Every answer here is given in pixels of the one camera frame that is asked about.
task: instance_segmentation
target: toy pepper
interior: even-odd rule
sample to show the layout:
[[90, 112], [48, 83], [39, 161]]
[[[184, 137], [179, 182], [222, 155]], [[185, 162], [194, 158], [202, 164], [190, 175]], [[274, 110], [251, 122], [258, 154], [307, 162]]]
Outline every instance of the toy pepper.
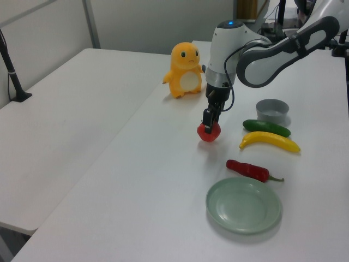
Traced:
[[250, 178], [254, 178], [256, 180], [259, 180], [261, 182], [266, 182], [268, 180], [274, 180], [274, 181], [279, 181], [282, 182], [284, 179], [278, 179], [269, 174], [268, 169], [262, 168], [260, 166], [256, 165], [251, 165], [247, 163], [240, 163], [236, 160], [228, 160], [227, 161], [227, 168], [236, 171], [237, 173], [247, 176]]
[[200, 73], [203, 71], [199, 61], [198, 48], [192, 43], [179, 43], [172, 49], [171, 69], [164, 76], [163, 84], [169, 83], [173, 97], [201, 91]]

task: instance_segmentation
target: red chili pepper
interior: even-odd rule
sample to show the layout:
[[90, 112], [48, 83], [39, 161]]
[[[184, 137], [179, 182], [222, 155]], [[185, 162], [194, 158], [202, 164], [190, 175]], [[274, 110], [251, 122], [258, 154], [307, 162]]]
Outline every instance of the red chili pepper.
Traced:
[[247, 163], [240, 163], [235, 160], [228, 160], [227, 161], [227, 168], [236, 171], [237, 173], [247, 176], [250, 178], [257, 179], [261, 182], [266, 182], [267, 180], [274, 180], [282, 182], [284, 179], [278, 179], [269, 174], [268, 169], [262, 168], [260, 166], [251, 165]]

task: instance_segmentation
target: pepper stem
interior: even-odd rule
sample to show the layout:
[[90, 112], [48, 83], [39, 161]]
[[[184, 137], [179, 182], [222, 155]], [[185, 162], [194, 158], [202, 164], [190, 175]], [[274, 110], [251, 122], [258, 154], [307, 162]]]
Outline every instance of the pepper stem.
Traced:
[[283, 178], [282, 178], [282, 179], [275, 178], [275, 177], [273, 177], [273, 176], [271, 176], [271, 175], [269, 175], [268, 179], [269, 179], [269, 180], [273, 180], [273, 181], [278, 181], [278, 182], [284, 182], [284, 180], [285, 180], [285, 179], [283, 179]]

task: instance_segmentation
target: cable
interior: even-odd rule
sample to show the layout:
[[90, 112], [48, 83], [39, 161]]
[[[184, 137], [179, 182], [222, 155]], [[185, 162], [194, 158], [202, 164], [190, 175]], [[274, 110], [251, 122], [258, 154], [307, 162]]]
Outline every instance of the cable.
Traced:
[[[246, 44], [244, 44], [242, 47], [238, 48], [237, 50], [235, 50], [233, 53], [231, 53], [227, 59], [225, 59], [224, 61], [224, 72], [225, 72], [225, 75], [226, 77], [228, 78], [228, 83], [229, 83], [229, 86], [230, 86], [230, 89], [231, 89], [231, 96], [232, 96], [232, 101], [231, 101], [231, 104], [230, 106], [227, 108], [227, 109], [224, 109], [222, 110], [222, 112], [226, 112], [226, 111], [229, 111], [233, 105], [234, 105], [234, 102], [235, 102], [235, 93], [234, 93], [234, 88], [233, 88], [233, 84], [231, 83], [231, 80], [230, 80], [230, 77], [229, 77], [229, 74], [228, 74], [228, 71], [227, 71], [227, 62], [228, 60], [233, 56], [235, 55], [238, 51], [244, 49], [249, 43], [251, 43], [252, 41], [256, 41], [258, 39], [254, 39], [254, 40], [251, 40], [249, 42], [247, 42]], [[256, 43], [255, 46], [252, 46], [252, 47], [257, 47], [257, 46], [261, 46], [261, 47], [270, 47], [272, 46], [273, 44], [266, 44], [266, 45], [263, 45], [263, 44], [260, 44], [260, 43]]]
[[233, 107], [233, 104], [235, 102], [235, 93], [234, 93], [233, 84], [231, 83], [231, 80], [230, 80], [230, 77], [229, 77], [229, 74], [228, 74], [228, 71], [227, 71], [227, 62], [228, 62], [229, 58], [231, 58], [233, 55], [235, 55], [241, 49], [245, 48], [245, 46], [246, 46], [246, 44], [243, 45], [242, 47], [238, 48], [237, 50], [235, 50], [224, 61], [224, 72], [225, 72], [226, 77], [228, 78], [228, 82], [229, 82], [229, 86], [230, 86], [230, 90], [231, 90], [232, 101], [231, 101], [231, 105], [227, 109], [223, 109], [222, 112], [226, 112], [226, 111], [230, 110]]
[[276, 25], [276, 15], [278, 14], [278, 10], [279, 10], [279, 5], [276, 6], [274, 26]]
[[270, 17], [270, 16], [274, 13], [275, 9], [278, 8], [279, 5], [280, 5], [280, 4], [278, 4], [278, 5], [273, 9], [273, 11], [266, 17], [266, 19], [264, 20], [264, 23], [266, 22], [266, 20], [268, 19], [268, 17]]

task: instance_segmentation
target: plush toy belly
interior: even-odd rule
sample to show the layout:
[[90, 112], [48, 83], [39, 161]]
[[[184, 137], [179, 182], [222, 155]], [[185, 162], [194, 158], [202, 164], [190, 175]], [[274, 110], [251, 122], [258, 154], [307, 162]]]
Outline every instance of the plush toy belly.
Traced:
[[186, 72], [180, 78], [179, 84], [184, 92], [192, 91], [198, 85], [198, 77], [194, 72]]

